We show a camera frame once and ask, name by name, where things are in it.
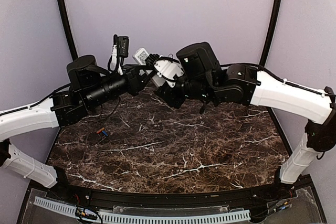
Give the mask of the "black frame post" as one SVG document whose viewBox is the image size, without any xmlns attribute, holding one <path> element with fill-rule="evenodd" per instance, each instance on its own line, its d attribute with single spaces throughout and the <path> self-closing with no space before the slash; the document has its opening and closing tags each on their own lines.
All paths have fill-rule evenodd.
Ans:
<svg viewBox="0 0 336 224">
<path fill-rule="evenodd" d="M 59 14 L 62 22 L 62 27 L 65 33 L 67 45 L 70 51 L 70 55 L 72 60 L 76 60 L 78 58 L 78 53 L 75 45 L 75 41 L 73 38 L 73 34 L 70 27 L 70 21 L 67 13 L 66 2 L 65 0 L 57 0 Z"/>
<path fill-rule="evenodd" d="M 259 64 L 262 65 L 263 67 L 266 65 L 266 62 L 269 56 L 272 40 L 273 40 L 275 29 L 276 29 L 280 5 L 281 5 L 281 0 L 274 0 L 273 5 L 272 5 L 271 15 L 270 15 L 270 21 L 268 25 L 268 30 L 267 30 L 267 34 L 265 38 L 265 43 L 264 43 L 263 50 L 260 56 L 260 61 L 259 61 Z"/>
</svg>

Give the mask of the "white remote control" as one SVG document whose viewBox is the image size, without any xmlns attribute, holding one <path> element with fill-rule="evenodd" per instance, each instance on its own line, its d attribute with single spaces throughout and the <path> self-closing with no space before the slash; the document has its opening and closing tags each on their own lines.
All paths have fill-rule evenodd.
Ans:
<svg viewBox="0 0 336 224">
<path fill-rule="evenodd" d="M 149 60 L 147 60 L 149 55 L 150 54 L 145 48 L 140 48 L 133 54 L 132 57 L 140 66 L 152 66 L 157 59 L 160 59 L 159 63 L 162 63 L 164 60 L 163 56 L 152 56 Z M 153 82 L 156 87 L 161 87 L 167 84 L 166 80 L 162 77 L 159 77 L 157 73 L 155 73 L 155 75 L 151 78 L 151 82 Z"/>
</svg>

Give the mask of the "left black frame post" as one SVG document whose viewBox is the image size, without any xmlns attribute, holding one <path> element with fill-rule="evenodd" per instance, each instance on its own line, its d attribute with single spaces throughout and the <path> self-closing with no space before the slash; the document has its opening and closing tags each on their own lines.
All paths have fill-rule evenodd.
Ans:
<svg viewBox="0 0 336 224">
<path fill-rule="evenodd" d="M 73 38 L 73 34 L 70 27 L 70 21 L 67 13 L 66 2 L 65 0 L 57 0 L 59 14 L 62 22 L 62 27 L 65 33 L 67 45 L 70 51 L 70 55 L 72 60 L 76 60 L 78 58 L 78 53 L 75 45 L 75 41 Z"/>
</svg>

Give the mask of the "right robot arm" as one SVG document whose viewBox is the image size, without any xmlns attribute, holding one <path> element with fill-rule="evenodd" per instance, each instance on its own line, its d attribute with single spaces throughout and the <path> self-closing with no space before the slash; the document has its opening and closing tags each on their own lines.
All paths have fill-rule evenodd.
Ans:
<svg viewBox="0 0 336 224">
<path fill-rule="evenodd" d="M 214 106 L 228 102 L 275 108 L 307 119 L 299 145 L 279 170 L 279 180 L 268 187 L 273 200 L 286 194 L 288 184 L 317 156 L 335 146 L 335 94 L 330 87 L 301 86 L 252 63 L 221 65 L 207 42 L 184 47 L 175 59 L 150 55 L 146 62 L 164 79 L 156 95 L 171 107 L 180 108 L 186 99 Z"/>
</svg>

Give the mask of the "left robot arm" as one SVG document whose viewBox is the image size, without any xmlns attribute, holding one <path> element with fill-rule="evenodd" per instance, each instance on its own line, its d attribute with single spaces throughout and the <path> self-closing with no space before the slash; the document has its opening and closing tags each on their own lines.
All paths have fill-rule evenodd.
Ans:
<svg viewBox="0 0 336 224">
<path fill-rule="evenodd" d="M 148 83 L 144 61 L 117 66 L 115 71 L 97 65 L 93 55 L 81 56 L 67 65 L 69 84 L 33 104 L 1 112 L 1 167 L 34 180 L 63 201 L 74 197 L 65 172 L 48 166 L 19 150 L 10 138 L 40 129 L 76 124 L 90 110 L 114 100 L 124 93 L 137 95 Z"/>
</svg>

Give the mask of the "right black frame post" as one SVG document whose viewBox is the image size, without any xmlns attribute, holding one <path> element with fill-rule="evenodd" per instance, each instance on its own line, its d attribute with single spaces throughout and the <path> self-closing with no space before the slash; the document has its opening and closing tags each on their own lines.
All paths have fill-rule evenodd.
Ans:
<svg viewBox="0 0 336 224">
<path fill-rule="evenodd" d="M 263 67 L 266 65 L 266 62 L 269 56 L 272 40 L 273 40 L 275 29 L 276 29 L 280 5 L 281 5 L 281 0 L 274 0 L 273 5 L 272 5 L 271 15 L 270 15 L 270 21 L 268 25 L 268 30 L 267 30 L 267 34 L 265 38 L 265 43 L 264 43 L 263 50 L 260 56 L 260 61 L 259 61 L 259 64 L 262 65 Z"/>
</svg>

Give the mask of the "black front rail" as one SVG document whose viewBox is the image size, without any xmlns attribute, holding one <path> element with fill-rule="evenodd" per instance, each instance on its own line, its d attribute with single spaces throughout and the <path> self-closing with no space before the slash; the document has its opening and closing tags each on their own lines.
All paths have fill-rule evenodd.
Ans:
<svg viewBox="0 0 336 224">
<path fill-rule="evenodd" d="M 274 185 L 247 189 L 217 191 L 197 194 L 141 194 L 67 186 L 58 192 L 63 199 L 88 207 L 107 208 L 115 206 L 139 208 L 187 208 L 229 205 L 231 207 L 259 207 L 280 198 Z"/>
</svg>

